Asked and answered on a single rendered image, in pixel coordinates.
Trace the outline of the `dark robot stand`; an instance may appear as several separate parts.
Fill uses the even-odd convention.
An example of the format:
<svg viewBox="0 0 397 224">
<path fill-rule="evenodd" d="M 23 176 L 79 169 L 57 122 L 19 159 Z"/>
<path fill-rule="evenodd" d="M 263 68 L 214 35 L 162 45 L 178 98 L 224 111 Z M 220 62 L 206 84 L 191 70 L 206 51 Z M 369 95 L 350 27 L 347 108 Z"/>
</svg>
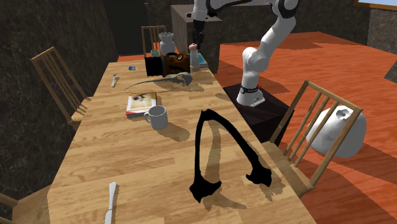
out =
<svg viewBox="0 0 397 224">
<path fill-rule="evenodd" d="M 243 119 L 245 119 L 259 142 L 264 143 L 269 141 L 289 106 L 262 88 L 260 91 L 263 93 L 265 102 L 253 108 L 243 106 L 237 102 L 240 84 L 224 87 L 223 90 L 229 96 Z"/>
</svg>

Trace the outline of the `white mug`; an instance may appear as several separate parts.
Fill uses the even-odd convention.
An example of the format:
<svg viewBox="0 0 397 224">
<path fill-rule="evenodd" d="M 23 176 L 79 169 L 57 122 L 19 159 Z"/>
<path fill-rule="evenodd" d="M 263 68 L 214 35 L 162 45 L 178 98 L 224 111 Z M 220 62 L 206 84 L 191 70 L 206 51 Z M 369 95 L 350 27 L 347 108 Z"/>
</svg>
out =
<svg viewBox="0 0 397 224">
<path fill-rule="evenodd" d="M 144 119 L 154 130 L 162 130 L 168 126 L 167 110 L 163 106 L 153 106 L 144 113 Z"/>
</svg>

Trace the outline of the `white ruffled vase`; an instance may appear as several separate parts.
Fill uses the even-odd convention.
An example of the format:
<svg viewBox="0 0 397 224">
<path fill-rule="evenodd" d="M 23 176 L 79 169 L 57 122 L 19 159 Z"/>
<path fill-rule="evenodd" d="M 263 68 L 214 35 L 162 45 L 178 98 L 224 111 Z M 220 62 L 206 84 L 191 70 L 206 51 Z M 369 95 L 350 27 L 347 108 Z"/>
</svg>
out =
<svg viewBox="0 0 397 224">
<path fill-rule="evenodd" d="M 174 34 L 171 32 L 161 32 L 160 38 L 160 52 L 162 55 L 167 55 L 168 53 L 174 53 L 176 46 L 173 40 Z"/>
</svg>

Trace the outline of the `white pepper mill brown top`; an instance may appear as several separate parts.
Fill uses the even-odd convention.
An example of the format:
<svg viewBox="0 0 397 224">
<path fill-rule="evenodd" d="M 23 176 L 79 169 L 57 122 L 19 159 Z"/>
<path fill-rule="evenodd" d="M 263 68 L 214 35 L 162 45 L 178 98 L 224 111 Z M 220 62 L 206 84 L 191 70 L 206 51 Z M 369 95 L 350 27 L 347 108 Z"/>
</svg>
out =
<svg viewBox="0 0 397 224">
<path fill-rule="evenodd" d="M 197 44 L 192 43 L 189 46 L 189 51 L 190 51 L 190 69 L 191 71 L 196 72 L 200 69 Z"/>
</svg>

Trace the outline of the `brown case with dial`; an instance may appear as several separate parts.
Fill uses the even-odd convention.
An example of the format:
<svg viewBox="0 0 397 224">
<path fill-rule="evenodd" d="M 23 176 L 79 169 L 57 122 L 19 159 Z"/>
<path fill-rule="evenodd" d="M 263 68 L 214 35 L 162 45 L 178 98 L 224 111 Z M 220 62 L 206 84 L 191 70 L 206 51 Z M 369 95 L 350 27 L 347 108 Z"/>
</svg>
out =
<svg viewBox="0 0 397 224">
<path fill-rule="evenodd" d="M 166 75 L 190 72 L 190 58 L 186 52 L 170 52 L 164 56 L 164 62 Z"/>
</svg>

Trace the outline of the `wooden slat-back chair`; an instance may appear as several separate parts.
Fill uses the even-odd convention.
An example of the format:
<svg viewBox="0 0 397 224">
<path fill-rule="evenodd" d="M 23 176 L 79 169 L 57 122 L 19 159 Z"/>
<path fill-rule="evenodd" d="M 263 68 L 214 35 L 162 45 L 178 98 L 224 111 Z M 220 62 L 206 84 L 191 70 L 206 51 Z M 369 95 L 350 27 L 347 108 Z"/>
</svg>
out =
<svg viewBox="0 0 397 224">
<path fill-rule="evenodd" d="M 275 145 L 275 140 L 286 125 L 307 87 L 316 90 L 317 94 L 287 148 L 281 151 Z M 316 188 L 316 183 L 349 135 L 362 111 L 362 108 L 315 83 L 308 80 L 304 81 L 272 137 L 269 141 L 263 143 L 264 149 L 269 155 L 273 155 L 275 163 L 281 166 L 284 177 L 298 197 L 302 197 Z M 298 168 L 298 164 L 315 140 L 326 146 L 328 151 L 315 173 L 311 178 L 308 178 Z"/>
<path fill-rule="evenodd" d="M 55 61 L 53 54 L 56 56 L 57 60 L 60 62 L 60 65 L 63 67 L 68 77 L 76 86 L 78 92 L 82 95 L 83 97 L 82 100 L 78 99 L 78 96 L 73 91 L 70 84 L 67 82 L 64 74 L 61 71 L 61 68 L 59 67 L 58 63 Z M 41 61 L 45 65 L 51 77 L 55 80 L 56 84 L 63 93 L 64 97 L 67 99 L 68 103 L 74 109 L 74 113 L 72 115 L 70 115 L 67 112 L 61 100 L 59 99 L 54 89 L 50 85 L 50 82 L 48 81 L 43 70 L 39 66 L 39 61 Z M 31 62 L 35 67 L 36 71 L 38 72 L 41 80 L 49 90 L 53 100 L 56 102 L 62 114 L 65 116 L 67 120 L 67 124 L 70 125 L 74 130 L 78 130 L 78 127 L 80 126 L 80 123 L 84 118 L 88 106 L 91 102 L 91 97 L 89 97 L 82 89 L 81 85 L 77 82 L 73 73 L 71 72 L 71 70 L 65 63 L 64 59 L 62 58 L 62 56 L 54 46 L 31 58 Z"/>
<path fill-rule="evenodd" d="M 145 33 L 148 32 L 149 34 L 149 44 L 150 44 L 150 51 L 156 50 L 160 53 L 160 31 L 167 32 L 167 28 L 165 25 L 146 25 L 141 27 L 141 34 L 142 34 L 142 43 L 143 43 L 143 54 L 146 57 L 147 48 L 146 48 L 146 38 Z"/>
<path fill-rule="evenodd" d="M 51 185 L 48 185 L 20 200 L 0 193 L 0 204 L 12 207 L 12 218 L 9 220 L 0 216 L 0 224 L 33 224 L 50 187 Z"/>
</svg>

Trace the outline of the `black box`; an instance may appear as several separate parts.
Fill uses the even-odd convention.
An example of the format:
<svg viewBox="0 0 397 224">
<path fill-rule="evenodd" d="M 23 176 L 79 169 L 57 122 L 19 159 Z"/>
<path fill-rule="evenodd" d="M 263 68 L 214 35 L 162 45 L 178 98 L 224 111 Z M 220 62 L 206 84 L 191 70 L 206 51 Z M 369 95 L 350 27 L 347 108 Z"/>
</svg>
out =
<svg viewBox="0 0 397 224">
<path fill-rule="evenodd" d="M 165 63 L 164 57 L 145 57 L 145 67 L 147 76 L 162 76 L 165 77 Z"/>
</svg>

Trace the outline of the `white table knife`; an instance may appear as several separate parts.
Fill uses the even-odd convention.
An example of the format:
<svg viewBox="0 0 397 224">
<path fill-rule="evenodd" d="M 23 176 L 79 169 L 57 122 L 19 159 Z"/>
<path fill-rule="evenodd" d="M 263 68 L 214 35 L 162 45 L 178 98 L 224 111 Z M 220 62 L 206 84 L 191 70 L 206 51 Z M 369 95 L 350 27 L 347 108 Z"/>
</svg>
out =
<svg viewBox="0 0 397 224">
<path fill-rule="evenodd" d="M 116 183 L 112 182 L 109 184 L 109 206 L 108 211 L 105 214 L 104 224 L 112 224 L 112 216 L 113 216 L 113 202 L 116 191 Z"/>
</svg>

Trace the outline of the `wooden dining table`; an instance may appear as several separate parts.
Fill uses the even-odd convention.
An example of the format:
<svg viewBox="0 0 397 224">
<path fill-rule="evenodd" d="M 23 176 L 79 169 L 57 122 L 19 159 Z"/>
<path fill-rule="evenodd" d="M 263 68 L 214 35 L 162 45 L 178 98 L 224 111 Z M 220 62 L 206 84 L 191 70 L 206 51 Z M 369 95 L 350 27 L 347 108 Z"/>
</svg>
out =
<svg viewBox="0 0 397 224">
<path fill-rule="evenodd" d="M 48 191 L 34 224 L 104 224 L 109 184 L 115 182 L 114 224 L 316 224 L 210 71 L 183 87 L 142 83 L 144 62 L 110 63 Z M 118 77 L 111 87 L 113 75 Z M 157 93 L 168 126 L 154 130 L 143 116 L 127 118 L 130 94 Z M 194 177 L 195 129 L 200 112 L 229 120 L 272 171 L 270 187 L 246 179 L 251 164 L 219 123 L 205 122 L 200 168 L 221 188 L 198 203 Z"/>
</svg>

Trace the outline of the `black arch-shaped bone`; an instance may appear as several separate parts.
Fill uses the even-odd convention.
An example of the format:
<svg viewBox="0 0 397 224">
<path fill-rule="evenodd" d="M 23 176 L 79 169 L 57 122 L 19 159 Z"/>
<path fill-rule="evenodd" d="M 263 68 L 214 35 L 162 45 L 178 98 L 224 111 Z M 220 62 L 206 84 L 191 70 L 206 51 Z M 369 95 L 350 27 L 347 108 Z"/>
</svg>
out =
<svg viewBox="0 0 397 224">
<path fill-rule="evenodd" d="M 254 184 L 264 184 L 269 187 L 272 183 L 272 171 L 264 166 L 259 161 L 259 156 L 257 153 L 248 145 L 246 140 L 242 137 L 239 131 L 224 117 L 219 115 L 217 112 L 207 109 L 200 112 L 200 118 L 197 123 L 196 133 L 195 133 L 195 165 L 194 165 L 194 180 L 192 185 L 189 187 L 193 198 L 201 203 L 201 200 L 209 195 L 212 195 L 220 186 L 221 181 L 216 183 L 211 183 L 207 181 L 200 170 L 200 141 L 202 127 L 205 121 L 214 120 L 220 123 L 229 134 L 234 138 L 236 143 L 240 146 L 245 156 L 251 163 L 253 168 L 251 174 L 247 174 L 246 178 L 253 182 Z"/>
</svg>

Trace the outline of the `grey bird skull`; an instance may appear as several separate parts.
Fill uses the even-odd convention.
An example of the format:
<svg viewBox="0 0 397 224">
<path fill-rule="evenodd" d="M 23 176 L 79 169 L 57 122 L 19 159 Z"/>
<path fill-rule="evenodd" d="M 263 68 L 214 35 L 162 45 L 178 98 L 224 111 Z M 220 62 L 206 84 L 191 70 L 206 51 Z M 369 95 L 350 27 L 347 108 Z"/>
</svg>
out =
<svg viewBox="0 0 397 224">
<path fill-rule="evenodd" d="M 147 81 L 142 81 L 139 83 L 135 83 L 127 88 L 125 88 L 125 90 L 127 90 L 130 87 L 142 84 L 142 83 L 149 83 L 149 82 L 160 82 L 160 81 L 170 81 L 173 83 L 179 83 L 182 84 L 182 86 L 188 86 L 192 81 L 193 81 L 193 77 L 190 73 L 187 72 L 181 72 L 178 74 L 172 74 L 172 75 L 168 75 L 166 77 L 163 78 L 159 78 L 159 79 L 154 79 L 154 80 L 147 80 Z"/>
</svg>

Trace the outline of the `grey stone cabinet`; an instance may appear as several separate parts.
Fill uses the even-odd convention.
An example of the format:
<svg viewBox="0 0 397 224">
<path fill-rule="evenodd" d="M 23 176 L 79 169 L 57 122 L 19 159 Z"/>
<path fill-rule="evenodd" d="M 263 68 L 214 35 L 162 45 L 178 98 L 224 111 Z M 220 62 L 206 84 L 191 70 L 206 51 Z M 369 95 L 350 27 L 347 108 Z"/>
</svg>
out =
<svg viewBox="0 0 397 224">
<path fill-rule="evenodd" d="M 174 42 L 179 52 L 188 52 L 188 46 L 193 43 L 193 19 L 186 13 L 193 11 L 192 4 L 171 5 L 172 30 Z M 216 74 L 219 66 L 219 49 L 223 21 L 217 17 L 209 17 L 205 22 L 204 41 L 200 53 L 207 61 L 208 68 Z"/>
</svg>

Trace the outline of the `book with pale cover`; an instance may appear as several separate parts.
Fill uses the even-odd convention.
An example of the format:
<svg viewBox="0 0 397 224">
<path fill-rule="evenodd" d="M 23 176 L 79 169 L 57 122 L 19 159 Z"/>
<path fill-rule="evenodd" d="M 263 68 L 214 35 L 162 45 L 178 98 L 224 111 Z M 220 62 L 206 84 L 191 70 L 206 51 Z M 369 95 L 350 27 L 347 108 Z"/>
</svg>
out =
<svg viewBox="0 0 397 224">
<path fill-rule="evenodd" d="M 150 108 L 157 105 L 157 93 L 130 94 L 127 102 L 126 116 L 133 118 L 143 116 Z"/>
</svg>

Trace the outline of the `wood-framed window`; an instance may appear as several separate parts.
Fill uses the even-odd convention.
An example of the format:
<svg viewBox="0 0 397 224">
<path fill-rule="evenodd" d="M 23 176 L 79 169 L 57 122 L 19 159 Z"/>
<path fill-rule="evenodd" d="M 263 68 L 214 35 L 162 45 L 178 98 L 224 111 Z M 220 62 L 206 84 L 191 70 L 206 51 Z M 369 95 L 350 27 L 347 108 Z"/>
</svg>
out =
<svg viewBox="0 0 397 224">
<path fill-rule="evenodd" d="M 354 0 L 353 5 L 373 9 L 397 11 L 397 0 Z"/>
</svg>

